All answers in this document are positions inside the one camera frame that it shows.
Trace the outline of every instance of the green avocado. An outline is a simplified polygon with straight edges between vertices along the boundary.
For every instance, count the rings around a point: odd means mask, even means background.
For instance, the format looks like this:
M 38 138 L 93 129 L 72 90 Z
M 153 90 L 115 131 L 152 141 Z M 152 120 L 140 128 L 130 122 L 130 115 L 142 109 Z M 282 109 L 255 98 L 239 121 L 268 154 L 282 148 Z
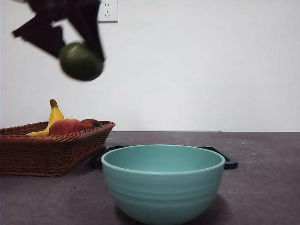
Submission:
M 103 62 L 84 44 L 70 43 L 62 47 L 59 59 L 62 70 L 77 80 L 94 80 L 103 70 Z

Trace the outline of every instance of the bowl rim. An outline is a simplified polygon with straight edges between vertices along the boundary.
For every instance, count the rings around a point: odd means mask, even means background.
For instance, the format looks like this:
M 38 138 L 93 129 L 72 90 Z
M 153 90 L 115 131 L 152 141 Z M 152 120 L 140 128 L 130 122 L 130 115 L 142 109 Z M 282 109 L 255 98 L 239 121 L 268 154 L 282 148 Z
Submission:
M 143 146 L 173 146 L 173 147 L 177 146 L 177 147 L 188 147 L 188 148 L 197 149 L 197 150 L 201 149 L 203 151 L 207 151 L 207 152 L 210 152 L 212 154 L 215 154 L 215 155 L 219 156 L 221 158 L 221 162 L 219 164 L 217 164 L 217 165 L 213 165 L 211 167 L 207 167 L 207 168 L 203 168 L 203 169 L 198 169 L 198 170 L 176 171 L 176 172 L 154 172 L 154 171 L 143 171 L 143 170 L 126 169 L 126 168 L 123 168 L 123 167 L 112 165 L 112 164 L 110 164 L 110 163 L 108 163 L 108 162 L 105 161 L 105 157 L 107 155 L 115 152 L 115 151 L 119 151 L 119 150 L 123 150 L 123 149 L 129 149 L 129 148 L 138 148 L 138 147 L 143 147 Z M 193 173 L 206 172 L 206 171 L 213 170 L 215 168 L 224 166 L 224 164 L 225 164 L 225 158 L 221 154 L 216 153 L 214 151 L 203 149 L 203 148 L 198 148 L 198 147 L 193 147 L 193 146 L 188 146 L 188 145 L 176 145 L 176 144 L 140 144 L 140 145 L 132 145 L 132 146 L 127 146 L 127 147 L 123 147 L 123 148 L 119 148 L 119 149 L 114 149 L 114 150 L 108 151 L 108 152 L 106 152 L 105 154 L 102 155 L 102 157 L 101 157 L 101 163 L 103 165 L 107 166 L 107 167 L 112 168 L 112 169 L 119 170 L 119 171 L 122 171 L 122 172 L 127 172 L 127 173 L 155 174 L 155 175 L 180 175 L 180 174 L 193 174 Z

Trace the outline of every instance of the mint green bowl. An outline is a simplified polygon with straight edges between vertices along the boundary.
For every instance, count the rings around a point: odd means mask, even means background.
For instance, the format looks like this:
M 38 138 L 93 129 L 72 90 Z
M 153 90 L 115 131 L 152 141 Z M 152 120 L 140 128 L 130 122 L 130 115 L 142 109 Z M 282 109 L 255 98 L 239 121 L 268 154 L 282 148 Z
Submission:
M 176 225 L 201 215 L 221 182 L 225 159 L 182 145 L 137 145 L 101 157 L 105 181 L 117 206 L 149 225 Z

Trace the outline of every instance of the woven basket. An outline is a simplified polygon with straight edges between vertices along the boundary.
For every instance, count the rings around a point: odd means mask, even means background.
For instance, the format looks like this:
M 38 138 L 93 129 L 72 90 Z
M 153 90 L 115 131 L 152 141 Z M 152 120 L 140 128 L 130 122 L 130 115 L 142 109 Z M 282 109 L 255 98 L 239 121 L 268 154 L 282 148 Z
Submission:
M 45 137 L 25 134 L 45 129 L 48 122 L 0 129 L 0 174 L 57 177 L 68 173 L 104 147 L 115 123 L 100 122 L 93 129 Z

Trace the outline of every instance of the wall outlet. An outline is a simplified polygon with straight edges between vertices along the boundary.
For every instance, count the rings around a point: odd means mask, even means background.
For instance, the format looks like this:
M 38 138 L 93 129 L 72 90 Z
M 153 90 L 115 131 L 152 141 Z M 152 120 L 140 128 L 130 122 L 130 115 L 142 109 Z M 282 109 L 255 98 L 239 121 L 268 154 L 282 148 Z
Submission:
M 98 22 L 118 21 L 118 0 L 100 0 Z

